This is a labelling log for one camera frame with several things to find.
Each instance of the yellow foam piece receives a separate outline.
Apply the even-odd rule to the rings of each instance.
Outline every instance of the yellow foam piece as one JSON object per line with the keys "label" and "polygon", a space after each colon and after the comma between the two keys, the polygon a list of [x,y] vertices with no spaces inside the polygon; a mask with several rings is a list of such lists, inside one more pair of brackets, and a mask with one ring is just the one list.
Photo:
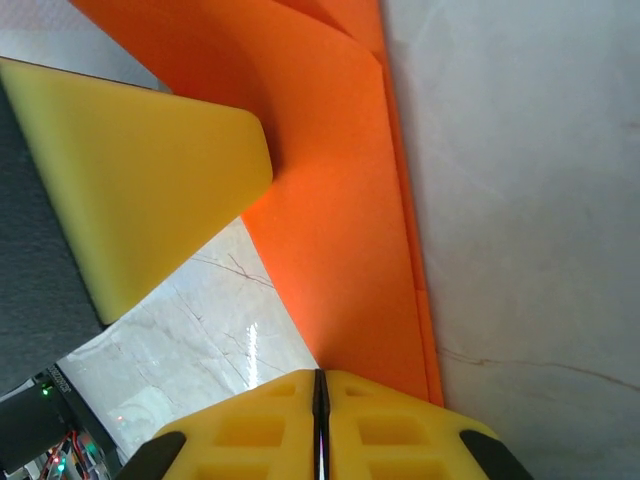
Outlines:
{"label": "yellow foam piece", "polygon": [[185,417],[163,480],[312,480],[314,371],[299,370]]}
{"label": "yellow foam piece", "polygon": [[459,437],[485,425],[356,375],[328,371],[332,480],[487,479]]}
{"label": "yellow foam piece", "polygon": [[106,324],[271,183],[248,112],[6,59],[0,81]]}

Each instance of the orange foam board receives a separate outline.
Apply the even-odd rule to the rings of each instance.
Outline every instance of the orange foam board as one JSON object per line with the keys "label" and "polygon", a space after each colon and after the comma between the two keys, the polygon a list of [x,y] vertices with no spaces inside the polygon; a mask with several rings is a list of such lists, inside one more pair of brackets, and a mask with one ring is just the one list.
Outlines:
{"label": "orange foam board", "polygon": [[74,0],[175,93],[247,109],[275,180],[244,221],[323,368],[442,404],[373,0]]}

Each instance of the white marble tile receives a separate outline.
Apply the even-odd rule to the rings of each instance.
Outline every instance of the white marble tile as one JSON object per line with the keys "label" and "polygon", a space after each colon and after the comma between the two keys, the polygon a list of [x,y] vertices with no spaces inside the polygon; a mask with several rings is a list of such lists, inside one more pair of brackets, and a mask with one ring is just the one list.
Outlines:
{"label": "white marble tile", "polygon": [[640,478],[640,4],[385,3],[450,407]]}
{"label": "white marble tile", "polygon": [[0,0],[0,56],[144,87],[158,84],[66,0]]}
{"label": "white marble tile", "polygon": [[316,367],[239,219],[60,365],[126,455],[170,421]]}

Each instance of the dark gray fabric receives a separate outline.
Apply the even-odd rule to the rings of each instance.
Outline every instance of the dark gray fabric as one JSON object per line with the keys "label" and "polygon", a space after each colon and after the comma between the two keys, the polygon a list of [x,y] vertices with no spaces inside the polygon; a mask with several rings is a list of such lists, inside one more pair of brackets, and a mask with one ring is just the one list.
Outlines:
{"label": "dark gray fabric", "polygon": [[0,394],[101,330],[0,84]]}

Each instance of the red wire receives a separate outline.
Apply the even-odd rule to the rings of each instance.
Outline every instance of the red wire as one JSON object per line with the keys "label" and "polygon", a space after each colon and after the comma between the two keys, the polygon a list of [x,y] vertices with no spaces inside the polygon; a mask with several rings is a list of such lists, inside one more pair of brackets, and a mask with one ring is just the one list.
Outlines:
{"label": "red wire", "polygon": [[87,466],[86,466],[87,462],[85,461],[86,458],[82,453],[82,450],[80,450],[80,445],[78,444],[78,432],[74,431],[72,433],[71,444],[73,445],[73,450],[76,452],[76,455],[78,456],[78,462],[82,466],[82,478],[83,480],[89,480],[89,473],[87,471]]}
{"label": "red wire", "polygon": [[64,436],[64,438],[60,441],[60,443],[55,447],[55,449],[53,450],[53,453],[49,456],[49,458],[47,458],[47,461],[44,463],[44,467],[42,467],[42,471],[40,472],[39,480],[44,480],[45,478],[44,474],[47,472],[47,470],[51,468],[51,463],[53,462],[53,459],[58,456],[58,452],[60,451],[60,449],[62,448],[62,446],[70,436],[71,436],[71,432],[67,433]]}

